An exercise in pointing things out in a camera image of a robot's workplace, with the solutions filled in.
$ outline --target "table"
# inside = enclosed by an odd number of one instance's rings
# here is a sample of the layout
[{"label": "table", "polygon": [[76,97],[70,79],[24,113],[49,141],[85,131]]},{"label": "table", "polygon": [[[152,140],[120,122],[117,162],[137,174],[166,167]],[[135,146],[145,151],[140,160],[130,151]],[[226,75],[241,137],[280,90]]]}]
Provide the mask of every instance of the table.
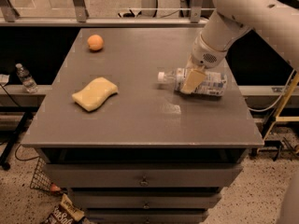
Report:
[{"label": "table", "polygon": [[[47,163],[88,218],[102,223],[198,223],[263,139],[225,61],[220,98],[173,92],[159,71],[184,67],[200,28],[81,29],[21,141]],[[90,52],[87,38],[105,46]],[[88,113],[71,94],[96,77],[119,87]]]}]

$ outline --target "sponge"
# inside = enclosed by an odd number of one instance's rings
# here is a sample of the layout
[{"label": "sponge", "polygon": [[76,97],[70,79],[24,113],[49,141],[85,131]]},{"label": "sponge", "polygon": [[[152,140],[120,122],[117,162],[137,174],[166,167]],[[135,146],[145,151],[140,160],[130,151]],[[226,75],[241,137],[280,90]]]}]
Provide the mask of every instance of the sponge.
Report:
[{"label": "sponge", "polygon": [[118,87],[109,80],[99,77],[91,81],[83,90],[73,93],[74,102],[87,111],[97,109],[112,94],[118,93]]}]

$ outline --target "bottle cap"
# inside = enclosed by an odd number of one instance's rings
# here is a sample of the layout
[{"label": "bottle cap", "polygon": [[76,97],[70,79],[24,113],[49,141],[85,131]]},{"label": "bottle cap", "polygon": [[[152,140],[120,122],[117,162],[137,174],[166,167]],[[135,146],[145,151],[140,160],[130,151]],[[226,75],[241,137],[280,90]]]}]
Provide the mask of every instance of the bottle cap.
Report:
[{"label": "bottle cap", "polygon": [[158,73],[158,81],[163,83],[164,82],[164,75],[165,75],[165,72],[159,72]]},{"label": "bottle cap", "polygon": [[22,68],[21,63],[17,63],[17,64],[16,64],[16,67],[17,67],[18,69]]}]

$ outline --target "drawer knob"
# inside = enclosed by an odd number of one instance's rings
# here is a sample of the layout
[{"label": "drawer knob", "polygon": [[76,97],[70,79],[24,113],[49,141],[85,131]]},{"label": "drawer knob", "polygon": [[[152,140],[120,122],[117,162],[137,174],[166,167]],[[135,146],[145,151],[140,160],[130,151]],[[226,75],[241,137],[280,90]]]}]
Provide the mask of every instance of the drawer knob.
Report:
[{"label": "drawer knob", "polygon": [[149,206],[149,204],[148,203],[144,203],[144,205],[143,205],[143,209],[150,209],[150,206]]},{"label": "drawer knob", "polygon": [[142,178],[142,181],[140,181],[140,186],[147,187],[149,185],[149,182],[147,181],[146,177]]}]

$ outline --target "clear plastic bottle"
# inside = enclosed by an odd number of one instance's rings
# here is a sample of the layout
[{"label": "clear plastic bottle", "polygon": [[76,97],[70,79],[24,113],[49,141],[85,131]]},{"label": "clear plastic bottle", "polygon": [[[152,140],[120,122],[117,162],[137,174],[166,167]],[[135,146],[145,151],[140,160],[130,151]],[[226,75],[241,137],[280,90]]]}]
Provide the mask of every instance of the clear plastic bottle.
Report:
[{"label": "clear plastic bottle", "polygon": [[[178,68],[177,70],[168,73],[159,72],[158,81],[160,83],[174,83],[174,90],[180,91],[186,76],[187,69]],[[223,96],[226,86],[227,76],[225,74],[206,71],[206,79],[195,89],[193,93]]]},{"label": "clear plastic bottle", "polygon": [[29,93],[35,93],[38,90],[35,80],[32,78],[30,72],[27,70],[26,67],[22,66],[21,63],[16,64],[17,68],[17,76],[19,77],[21,83],[23,84],[24,88]]}]

